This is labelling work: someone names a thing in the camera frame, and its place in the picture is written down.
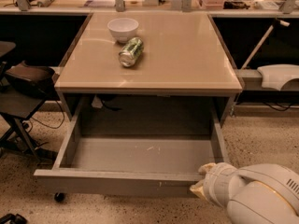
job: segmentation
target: can lid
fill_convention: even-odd
[[[128,51],[121,51],[119,53],[119,61],[124,67],[129,67],[135,64],[132,54]]]

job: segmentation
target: can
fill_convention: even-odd
[[[130,39],[119,53],[119,61],[124,67],[135,64],[143,51],[143,41],[139,37]]]

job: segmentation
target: black chair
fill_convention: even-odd
[[[4,56],[15,48],[13,43],[0,42],[0,56]],[[2,62],[0,65],[0,81],[7,71],[7,64]],[[47,97],[34,98],[16,91],[12,86],[6,86],[0,92],[0,115],[8,123],[10,128],[0,138],[0,156],[4,149],[29,154],[36,157],[38,161],[52,160],[57,157],[57,153],[41,148],[36,141],[26,132],[25,120],[31,118],[41,107]],[[11,138],[12,134],[17,135],[21,142],[16,142]]]

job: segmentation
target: black bag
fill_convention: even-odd
[[[46,98],[54,92],[55,71],[46,66],[29,66],[21,62],[5,72],[5,78],[17,91],[35,98]]]

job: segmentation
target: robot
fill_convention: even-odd
[[[276,164],[236,169],[228,163],[200,168],[205,179],[191,191],[226,208],[234,224],[299,223],[299,175]]]

